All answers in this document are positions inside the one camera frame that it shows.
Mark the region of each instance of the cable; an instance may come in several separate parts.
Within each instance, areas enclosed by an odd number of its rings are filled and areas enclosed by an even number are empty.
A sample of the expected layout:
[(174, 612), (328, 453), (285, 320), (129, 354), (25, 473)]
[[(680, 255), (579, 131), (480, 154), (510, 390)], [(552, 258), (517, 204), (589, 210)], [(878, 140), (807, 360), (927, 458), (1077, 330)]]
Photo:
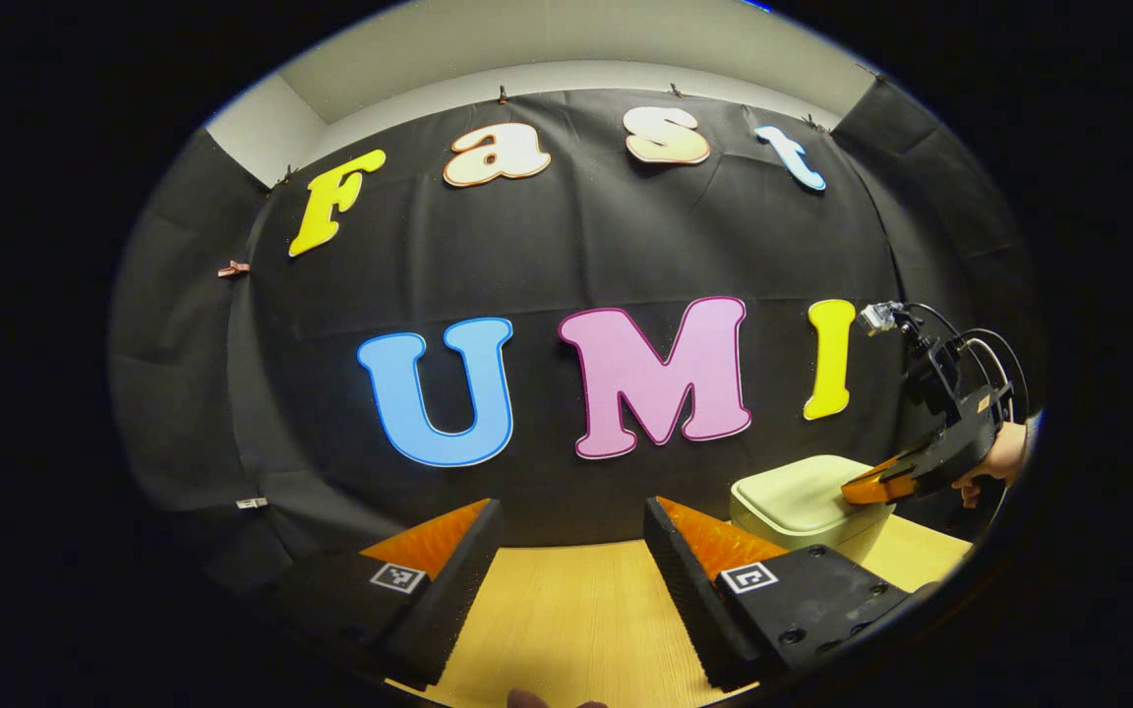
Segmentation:
[[(1007, 389), (1008, 384), (1012, 383), (1012, 382), (1008, 381), (1008, 372), (1003, 370), (1003, 364), (999, 362), (999, 358), (995, 357), (995, 350), (990, 349), (990, 346), (987, 342), (981, 341), (980, 339), (977, 339), (976, 336), (964, 340), (964, 346), (966, 346), (966, 347), (974, 346), (974, 344), (979, 346), (981, 349), (986, 350), (986, 355), (990, 358), (990, 360), (993, 360), (995, 362), (995, 368), (999, 369), (999, 377), (1003, 378), (1003, 389)], [(1013, 421), (1013, 423), (1017, 421), (1016, 413), (1012, 411), (1012, 396), (1011, 395), (1008, 398), (1008, 421)]]
[(970, 329), (966, 329), (966, 331), (961, 332), (961, 334), (959, 334), (959, 336), (963, 338), (966, 334), (988, 334), (988, 335), (994, 336), (995, 339), (999, 340), (999, 344), (1003, 344), (1003, 348), (1008, 350), (1008, 355), (1010, 355), (1010, 357), (1012, 357), (1012, 362), (1016, 364), (1016, 366), (1017, 366), (1017, 377), (1021, 381), (1021, 392), (1024, 393), (1024, 395), (1025, 395), (1025, 406), (1021, 408), (1021, 412), (1022, 412), (1022, 416), (1024, 416), (1025, 418), (1029, 418), (1030, 417), (1030, 386), (1025, 385), (1025, 369), (1021, 368), (1021, 359), (1017, 358), (1016, 351), (1012, 350), (1012, 347), (1008, 346), (1008, 341), (1006, 339), (1003, 339), (1003, 335), (999, 334), (999, 332), (991, 332), (988, 329), (981, 329), (981, 327), (970, 327)]
[[(930, 308), (930, 306), (926, 305), (923, 301), (904, 301), (903, 305), (905, 306), (905, 308), (921, 308), (921, 309), (929, 310), (930, 314), (935, 315), (935, 317), (938, 317), (939, 322), (942, 322), (943, 325), (945, 327), (947, 327), (948, 331), (952, 332), (952, 339), (953, 340), (956, 340), (956, 339), (961, 338), (961, 332), (959, 332), (957, 329), (956, 329), (956, 326), (952, 325), (948, 322), (947, 317), (944, 317), (939, 313), (938, 309)], [(980, 372), (981, 372), (981, 381), (985, 381), (986, 383), (989, 384), (990, 383), (990, 375), (988, 373), (986, 373), (986, 364), (981, 362), (981, 359), (977, 358), (977, 355), (973, 353), (972, 349), (970, 349), (970, 351), (968, 351), (968, 353), (970, 355), (970, 357), (973, 358), (974, 361), (977, 361), (977, 368), (979, 368)]]

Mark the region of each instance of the clip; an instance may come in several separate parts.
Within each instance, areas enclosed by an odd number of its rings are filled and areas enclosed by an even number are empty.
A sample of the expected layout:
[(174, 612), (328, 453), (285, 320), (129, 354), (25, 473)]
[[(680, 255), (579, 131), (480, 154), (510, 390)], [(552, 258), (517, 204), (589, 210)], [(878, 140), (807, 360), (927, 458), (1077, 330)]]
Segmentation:
[(252, 265), (239, 264), (239, 262), (237, 261), (230, 261), (230, 265), (228, 267), (216, 271), (216, 278), (228, 279), (238, 276), (238, 274), (247, 273), (250, 271), (252, 271)]

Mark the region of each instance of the finger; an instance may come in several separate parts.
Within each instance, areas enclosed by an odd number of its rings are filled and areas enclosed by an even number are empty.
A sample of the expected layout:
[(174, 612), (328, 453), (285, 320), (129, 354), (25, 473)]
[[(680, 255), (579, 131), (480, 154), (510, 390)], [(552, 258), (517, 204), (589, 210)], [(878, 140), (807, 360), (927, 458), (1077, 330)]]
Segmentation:
[(510, 694), (504, 699), (504, 708), (548, 708), (548, 703), (540, 700), (539, 696), (530, 690), (511, 689)]

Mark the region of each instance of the ceiling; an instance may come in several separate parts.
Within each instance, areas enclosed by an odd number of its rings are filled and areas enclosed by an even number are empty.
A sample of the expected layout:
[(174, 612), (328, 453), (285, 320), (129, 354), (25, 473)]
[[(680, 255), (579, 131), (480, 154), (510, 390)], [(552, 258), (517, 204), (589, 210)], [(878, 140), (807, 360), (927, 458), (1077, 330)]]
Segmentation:
[(742, 0), (415, 0), (323, 41), (280, 76), (327, 123), (392, 95), (518, 63), (611, 59), (733, 77), (845, 116), (862, 59)]

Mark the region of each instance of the white wall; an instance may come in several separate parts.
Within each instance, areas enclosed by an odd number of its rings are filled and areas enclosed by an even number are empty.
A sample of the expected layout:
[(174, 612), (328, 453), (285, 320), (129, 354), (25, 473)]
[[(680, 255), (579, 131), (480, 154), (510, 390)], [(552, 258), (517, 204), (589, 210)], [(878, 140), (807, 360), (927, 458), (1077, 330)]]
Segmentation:
[(326, 123), (274, 71), (204, 127), (235, 161), (272, 187), (287, 165), (298, 169), (314, 160), (309, 154)]
[(709, 71), (670, 67), (664, 63), (593, 62), (593, 60), (522, 63), (517, 67), (478, 71), (415, 88), (340, 118), (321, 130), (312, 147), (301, 157), (300, 165), (307, 165), (355, 140), (367, 138), (387, 127), (412, 121), (415, 118), (431, 116), (448, 108), (495, 101), (502, 85), (510, 97), (517, 97), (521, 93), (580, 88), (671, 91), (672, 84), (675, 84), (680, 93), (747, 103), (784, 116), (804, 117), (810, 113), (817, 123), (830, 130), (841, 120), (841, 116), (813, 106), (793, 95), (756, 86), (749, 82), (712, 75)]

